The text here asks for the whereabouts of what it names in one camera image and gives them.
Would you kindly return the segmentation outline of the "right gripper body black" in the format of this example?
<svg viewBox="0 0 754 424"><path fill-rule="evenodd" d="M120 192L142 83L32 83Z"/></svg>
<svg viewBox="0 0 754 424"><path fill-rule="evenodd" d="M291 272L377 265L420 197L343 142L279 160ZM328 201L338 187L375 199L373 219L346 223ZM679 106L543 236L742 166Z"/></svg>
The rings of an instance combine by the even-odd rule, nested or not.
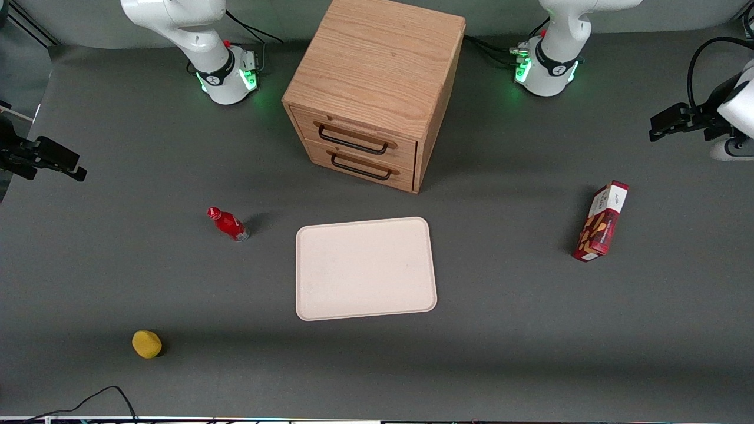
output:
<svg viewBox="0 0 754 424"><path fill-rule="evenodd" d="M37 169L32 166L28 152L24 150L26 141L16 134L13 124L7 118L1 117L1 169L32 181Z"/></svg>

